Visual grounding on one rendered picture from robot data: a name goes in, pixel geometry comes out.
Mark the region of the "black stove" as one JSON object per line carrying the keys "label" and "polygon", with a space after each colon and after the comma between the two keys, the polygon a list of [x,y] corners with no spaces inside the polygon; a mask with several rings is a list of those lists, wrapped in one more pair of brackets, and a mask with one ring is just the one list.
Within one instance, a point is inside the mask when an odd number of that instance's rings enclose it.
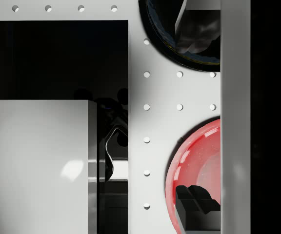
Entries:
{"label": "black stove", "polygon": [[128,22],[0,21],[0,234],[98,234]]}

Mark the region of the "black plate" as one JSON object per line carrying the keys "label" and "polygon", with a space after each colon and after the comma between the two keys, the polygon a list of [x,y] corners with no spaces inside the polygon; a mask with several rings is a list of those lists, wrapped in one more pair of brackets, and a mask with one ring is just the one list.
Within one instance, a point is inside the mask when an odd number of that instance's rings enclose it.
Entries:
{"label": "black plate", "polygon": [[200,53],[178,53],[175,23],[183,0],[139,0],[140,16],[154,47],[168,59],[187,68],[218,72],[221,65],[221,36]]}

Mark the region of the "red plate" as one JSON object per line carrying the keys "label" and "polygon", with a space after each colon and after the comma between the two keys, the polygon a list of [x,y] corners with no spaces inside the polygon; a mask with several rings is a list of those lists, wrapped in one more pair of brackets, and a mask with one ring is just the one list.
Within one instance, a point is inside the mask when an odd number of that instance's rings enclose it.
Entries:
{"label": "red plate", "polygon": [[221,203],[220,118],[209,119],[192,129],[175,152],[166,174],[165,201],[172,225],[181,234],[175,216],[175,190],[179,185],[205,188]]}

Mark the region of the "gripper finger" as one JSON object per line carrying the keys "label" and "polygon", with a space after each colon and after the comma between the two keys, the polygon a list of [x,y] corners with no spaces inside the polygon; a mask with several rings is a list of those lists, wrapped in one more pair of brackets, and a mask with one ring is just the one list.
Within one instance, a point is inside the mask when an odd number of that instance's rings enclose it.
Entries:
{"label": "gripper finger", "polygon": [[183,0],[175,23],[178,53],[200,53],[221,35],[221,0]]}
{"label": "gripper finger", "polygon": [[201,186],[176,187],[175,216],[181,232],[221,231],[221,206]]}

